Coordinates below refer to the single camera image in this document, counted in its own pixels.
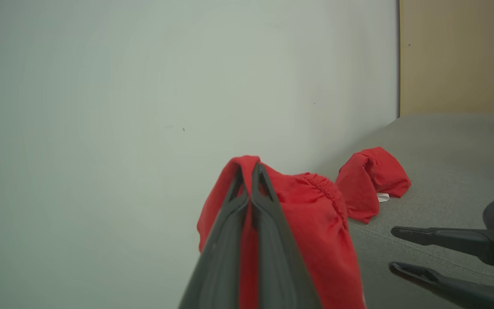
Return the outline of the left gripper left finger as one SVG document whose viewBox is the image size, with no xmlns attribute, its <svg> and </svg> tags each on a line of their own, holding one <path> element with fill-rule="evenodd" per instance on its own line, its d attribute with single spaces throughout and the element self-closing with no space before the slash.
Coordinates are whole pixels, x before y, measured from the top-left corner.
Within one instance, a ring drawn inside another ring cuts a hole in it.
<svg viewBox="0 0 494 309">
<path fill-rule="evenodd" d="M 181 299 L 180 309 L 238 309 L 241 233 L 249 205 L 241 169 L 231 184 Z"/>
</svg>

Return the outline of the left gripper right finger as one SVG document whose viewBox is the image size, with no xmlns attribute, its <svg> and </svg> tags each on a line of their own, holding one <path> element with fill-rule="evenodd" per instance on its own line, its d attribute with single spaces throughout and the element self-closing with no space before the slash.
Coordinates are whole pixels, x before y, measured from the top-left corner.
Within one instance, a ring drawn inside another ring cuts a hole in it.
<svg viewBox="0 0 494 309">
<path fill-rule="evenodd" d="M 251 204 L 258 233 L 259 309 L 321 309 L 313 280 L 262 164 L 253 170 Z"/>
</svg>

